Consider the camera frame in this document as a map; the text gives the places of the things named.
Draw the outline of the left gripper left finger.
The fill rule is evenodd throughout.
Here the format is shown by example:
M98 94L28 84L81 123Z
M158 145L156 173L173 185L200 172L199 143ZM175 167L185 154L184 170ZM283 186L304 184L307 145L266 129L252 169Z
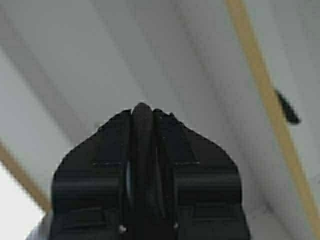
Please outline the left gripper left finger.
M63 158L51 185L50 239L123 239L130 134L131 111L126 109Z

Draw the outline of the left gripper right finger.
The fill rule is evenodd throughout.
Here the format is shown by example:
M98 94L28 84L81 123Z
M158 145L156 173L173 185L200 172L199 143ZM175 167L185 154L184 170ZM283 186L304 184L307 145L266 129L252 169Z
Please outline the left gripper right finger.
M175 240L249 240L237 165L174 114L153 111L167 217Z

